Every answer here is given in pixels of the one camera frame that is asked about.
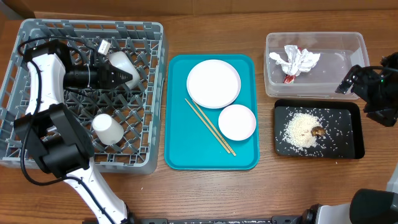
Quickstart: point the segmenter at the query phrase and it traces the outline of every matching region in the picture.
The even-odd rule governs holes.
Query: wooden chopsticks
[[[220,134],[220,132],[217,130],[217,128],[213,125],[213,123],[209,120],[209,118],[206,116],[205,112],[203,112],[200,107],[195,103],[195,106],[198,108],[198,110],[200,111],[200,113],[205,117],[205,119],[207,120],[207,122],[209,122],[210,126],[206,123],[206,121],[202,118],[202,116],[198,113],[198,111],[192,106],[192,104],[185,99],[185,101],[189,104],[189,106],[192,108],[193,112],[195,112],[198,117],[201,119],[201,121],[203,122],[203,124],[206,125],[206,127],[209,129],[209,131],[214,135],[214,137],[217,139],[217,141],[222,145],[222,147],[225,149],[226,152],[231,153],[232,155],[236,156],[236,153],[232,150],[231,146],[229,146],[229,144],[225,141],[224,137]]]

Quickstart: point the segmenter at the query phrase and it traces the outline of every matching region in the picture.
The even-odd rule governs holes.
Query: white cup
[[[124,134],[123,127],[108,114],[99,114],[93,120],[93,129],[105,145],[118,143]]]
[[[140,80],[140,76],[136,68],[134,68],[134,65],[130,62],[129,58],[127,58],[127,55],[124,52],[119,51],[111,53],[109,55],[109,62],[111,62],[111,64],[116,68],[128,72],[132,75],[132,80],[126,82],[126,85],[129,87],[130,90],[137,86]]]

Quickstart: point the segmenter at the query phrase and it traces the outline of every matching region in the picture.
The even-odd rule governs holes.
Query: wooden tabletop
[[[398,161],[398,128],[362,114],[366,155],[360,160],[280,157],[274,152],[272,109],[264,89],[263,55],[270,32],[349,31],[365,39],[371,65],[398,51],[398,11],[289,12],[218,16],[125,17],[158,21],[179,54],[246,54],[256,67],[261,157],[250,171],[177,171],[164,161],[166,87],[156,171],[151,175],[103,174],[139,218],[260,218],[301,215],[315,203],[351,201],[361,188],[385,190]],[[6,71],[20,21],[7,22],[0,41],[0,73]],[[362,100],[355,101],[361,108]],[[29,173],[50,180],[40,170]],[[0,223],[81,223],[94,215],[67,184],[38,187],[20,169],[0,167]]]

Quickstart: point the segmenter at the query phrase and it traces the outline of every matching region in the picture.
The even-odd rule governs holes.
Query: trash
[[[282,60],[280,55],[275,52],[269,54],[269,57],[274,59],[277,65],[281,65],[282,70],[286,73],[284,83],[293,83],[295,77],[299,76],[301,72],[309,72],[321,56],[321,54],[314,54],[307,49],[301,51],[296,45],[286,45],[285,51],[288,62]]]

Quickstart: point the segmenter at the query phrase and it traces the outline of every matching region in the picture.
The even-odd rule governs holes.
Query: teal tray
[[[225,151],[185,102],[185,98],[192,101],[187,91],[189,72],[196,64],[209,59],[228,62],[238,71],[241,77],[241,91],[233,104],[247,106],[257,119],[257,128],[250,138],[244,141],[232,141],[225,138],[235,151],[236,157]],[[256,80],[254,64],[248,56],[179,55],[174,57],[169,63],[166,100],[164,157],[171,168],[178,170],[248,170],[257,165],[260,149]],[[202,108],[202,110],[218,128],[218,116],[222,109]]]

